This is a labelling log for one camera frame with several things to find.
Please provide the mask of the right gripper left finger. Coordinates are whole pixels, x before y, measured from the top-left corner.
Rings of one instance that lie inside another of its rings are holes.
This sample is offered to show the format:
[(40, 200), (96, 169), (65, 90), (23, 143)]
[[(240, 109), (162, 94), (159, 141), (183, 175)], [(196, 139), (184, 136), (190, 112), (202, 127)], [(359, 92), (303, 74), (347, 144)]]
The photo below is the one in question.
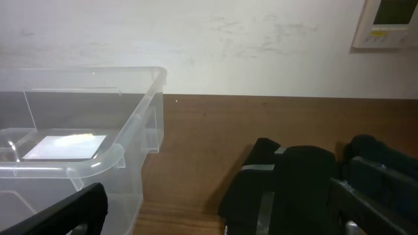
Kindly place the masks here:
[(1, 235), (100, 235), (107, 214), (105, 188), (101, 183), (93, 183), (5, 229)]

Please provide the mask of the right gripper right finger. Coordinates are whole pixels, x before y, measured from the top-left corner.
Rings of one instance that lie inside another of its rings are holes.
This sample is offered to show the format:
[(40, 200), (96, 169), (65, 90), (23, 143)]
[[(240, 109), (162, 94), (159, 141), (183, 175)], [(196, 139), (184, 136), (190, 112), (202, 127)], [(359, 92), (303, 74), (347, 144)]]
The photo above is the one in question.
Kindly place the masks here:
[(345, 234), (350, 221), (366, 234), (417, 234), (417, 226), (334, 178), (329, 180), (328, 212), (335, 234)]

